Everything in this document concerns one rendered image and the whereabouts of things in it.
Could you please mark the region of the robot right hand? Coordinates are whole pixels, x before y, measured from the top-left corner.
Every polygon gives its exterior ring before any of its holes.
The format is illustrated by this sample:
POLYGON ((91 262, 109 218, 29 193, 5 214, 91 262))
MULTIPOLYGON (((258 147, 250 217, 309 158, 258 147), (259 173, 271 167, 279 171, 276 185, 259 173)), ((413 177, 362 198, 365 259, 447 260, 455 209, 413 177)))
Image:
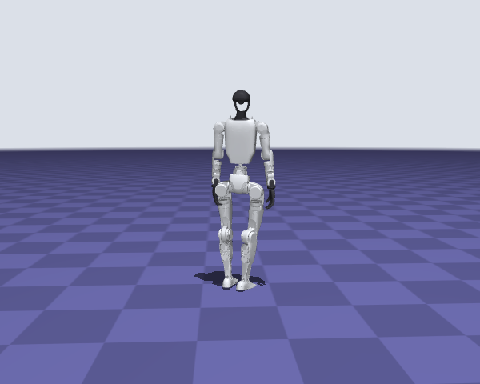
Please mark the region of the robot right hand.
POLYGON ((266 209, 269 209, 269 208, 271 208, 271 207, 274 205, 274 198, 275 198, 274 189, 275 189, 276 187, 274 186, 274 180, 270 180, 270 181, 269 181, 269 184, 270 184, 270 186, 267 187, 267 189, 269 189, 269 197, 268 197, 268 199, 266 200, 266 202, 270 201, 270 204, 265 207, 266 209))

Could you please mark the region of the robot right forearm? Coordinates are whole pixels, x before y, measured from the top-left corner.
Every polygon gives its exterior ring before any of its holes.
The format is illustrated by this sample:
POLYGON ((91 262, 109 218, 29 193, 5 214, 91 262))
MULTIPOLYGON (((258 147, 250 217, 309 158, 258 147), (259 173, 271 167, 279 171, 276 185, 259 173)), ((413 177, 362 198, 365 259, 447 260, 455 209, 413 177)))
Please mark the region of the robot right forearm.
MULTIPOLYGON (((272 150, 270 150, 270 160, 263 164, 265 167, 266 185, 270 186, 269 181, 274 180, 274 155, 272 150)), ((274 184, 275 183, 276 181, 274 180, 274 184)))

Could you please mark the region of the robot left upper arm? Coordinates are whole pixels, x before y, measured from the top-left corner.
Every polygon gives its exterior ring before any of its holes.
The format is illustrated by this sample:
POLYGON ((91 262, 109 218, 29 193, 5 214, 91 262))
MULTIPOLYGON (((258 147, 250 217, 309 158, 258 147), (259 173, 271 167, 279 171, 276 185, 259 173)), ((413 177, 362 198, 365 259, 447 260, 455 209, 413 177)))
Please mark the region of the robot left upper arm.
POLYGON ((222 150, 224 126, 226 121, 217 122, 214 125, 214 159, 222 159, 224 150, 222 150))

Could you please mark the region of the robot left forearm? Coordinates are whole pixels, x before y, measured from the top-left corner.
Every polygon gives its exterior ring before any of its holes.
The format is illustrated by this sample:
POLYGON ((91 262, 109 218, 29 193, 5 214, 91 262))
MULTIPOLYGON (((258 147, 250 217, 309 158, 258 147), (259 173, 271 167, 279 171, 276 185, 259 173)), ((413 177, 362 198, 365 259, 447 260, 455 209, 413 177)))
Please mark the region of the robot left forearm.
POLYGON ((220 182, 221 164, 222 164, 221 161, 214 160, 214 150, 213 150, 213 153, 212 153, 212 179, 211 179, 212 184, 214 184, 215 179, 218 179, 219 182, 220 182))

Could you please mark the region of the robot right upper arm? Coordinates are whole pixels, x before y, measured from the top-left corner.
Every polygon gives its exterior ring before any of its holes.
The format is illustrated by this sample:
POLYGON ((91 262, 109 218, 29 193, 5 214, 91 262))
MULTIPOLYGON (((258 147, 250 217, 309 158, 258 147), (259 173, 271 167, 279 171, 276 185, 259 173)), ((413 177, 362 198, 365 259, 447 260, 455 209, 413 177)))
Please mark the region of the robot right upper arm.
POLYGON ((270 134, 268 125, 264 122, 256 122, 256 131, 261 134, 259 136, 262 147, 261 158, 263 160, 270 160, 270 134))

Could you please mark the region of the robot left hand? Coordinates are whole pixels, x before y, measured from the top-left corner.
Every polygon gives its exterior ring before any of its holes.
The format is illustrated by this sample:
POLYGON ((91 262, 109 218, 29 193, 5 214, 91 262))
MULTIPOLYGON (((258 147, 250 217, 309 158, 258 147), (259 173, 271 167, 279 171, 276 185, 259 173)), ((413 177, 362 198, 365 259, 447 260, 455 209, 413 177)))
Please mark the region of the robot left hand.
POLYGON ((215 204, 218 206, 218 205, 222 205, 222 204, 220 204, 220 203, 218 202, 218 196, 217 196, 216 193, 215 193, 215 187, 216 187, 217 184, 219 184, 219 180, 218 180, 218 179, 215 179, 215 180, 214 180, 214 184, 211 185, 211 186, 213 187, 214 202, 215 202, 215 204))

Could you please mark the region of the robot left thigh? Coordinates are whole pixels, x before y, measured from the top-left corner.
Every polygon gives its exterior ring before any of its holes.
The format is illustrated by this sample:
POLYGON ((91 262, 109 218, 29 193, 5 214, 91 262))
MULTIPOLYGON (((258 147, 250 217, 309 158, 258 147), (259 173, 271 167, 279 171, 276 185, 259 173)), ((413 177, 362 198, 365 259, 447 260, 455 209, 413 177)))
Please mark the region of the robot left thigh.
POLYGON ((222 181, 215 187, 215 193, 218 196, 218 210, 221 219, 221 239, 228 242, 233 239, 232 231, 232 193, 229 192, 229 181, 222 181))

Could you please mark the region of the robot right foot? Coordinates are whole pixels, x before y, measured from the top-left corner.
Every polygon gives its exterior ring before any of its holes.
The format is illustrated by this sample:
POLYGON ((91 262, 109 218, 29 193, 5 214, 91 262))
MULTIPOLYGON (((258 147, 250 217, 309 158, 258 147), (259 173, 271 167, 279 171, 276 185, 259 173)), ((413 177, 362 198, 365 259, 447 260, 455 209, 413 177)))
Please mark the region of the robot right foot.
POLYGON ((236 290, 248 290, 248 289, 252 289, 254 287, 256 287, 256 284, 253 284, 252 282, 250 282, 250 280, 249 280, 248 283, 245 283, 244 279, 243 279, 242 281, 238 282, 238 284, 236 286, 236 290))

